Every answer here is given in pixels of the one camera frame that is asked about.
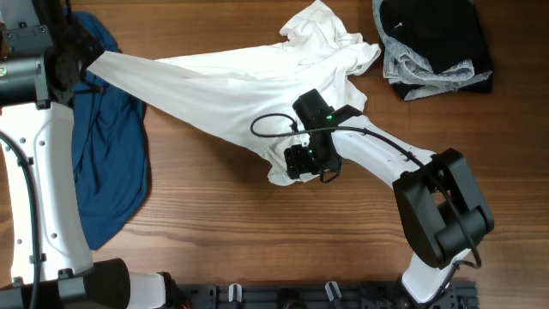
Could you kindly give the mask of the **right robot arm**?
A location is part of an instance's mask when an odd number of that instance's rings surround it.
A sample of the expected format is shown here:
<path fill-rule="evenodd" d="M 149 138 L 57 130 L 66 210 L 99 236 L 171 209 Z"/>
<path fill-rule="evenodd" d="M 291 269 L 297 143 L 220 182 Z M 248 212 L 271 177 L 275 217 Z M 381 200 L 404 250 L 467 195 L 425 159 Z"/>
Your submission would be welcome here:
<path fill-rule="evenodd" d="M 393 191 L 412 260 L 397 288 L 398 306 L 427 308 L 448 295 L 455 272 L 479 268 L 477 249 L 495 222 L 466 158 L 415 148 L 376 127 L 357 108 L 329 106 L 316 90 L 293 103 L 298 123 L 292 134 L 305 146 L 284 155 L 291 179 L 310 173 L 336 178 L 343 160 L 353 161 Z"/>

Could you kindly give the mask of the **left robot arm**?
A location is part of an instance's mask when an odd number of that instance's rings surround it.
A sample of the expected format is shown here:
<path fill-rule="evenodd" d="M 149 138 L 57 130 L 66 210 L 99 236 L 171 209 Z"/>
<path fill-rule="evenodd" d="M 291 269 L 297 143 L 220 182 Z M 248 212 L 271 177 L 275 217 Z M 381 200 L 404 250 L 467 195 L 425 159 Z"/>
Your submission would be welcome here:
<path fill-rule="evenodd" d="M 72 172 L 74 86 L 103 47 L 68 2 L 4 1 L 1 149 L 14 221 L 12 282 L 4 308 L 187 308 L 166 272 L 132 273 L 119 258 L 94 262 Z"/>

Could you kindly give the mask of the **white t-shirt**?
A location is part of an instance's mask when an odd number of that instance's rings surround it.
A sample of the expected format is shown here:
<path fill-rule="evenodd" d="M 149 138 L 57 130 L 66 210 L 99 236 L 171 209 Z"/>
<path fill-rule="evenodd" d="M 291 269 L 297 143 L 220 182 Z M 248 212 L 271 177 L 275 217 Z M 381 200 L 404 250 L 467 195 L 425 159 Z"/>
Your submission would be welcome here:
<path fill-rule="evenodd" d="M 89 71 L 112 86 L 268 161 L 268 180 L 291 185 L 284 150 L 308 141 L 284 134 L 293 102 L 316 89 L 333 108 L 364 110 L 366 96 L 348 79 L 381 54 L 349 33 L 331 8 L 315 1 L 280 30 L 286 41 L 230 51 L 150 60 L 106 51 Z"/>

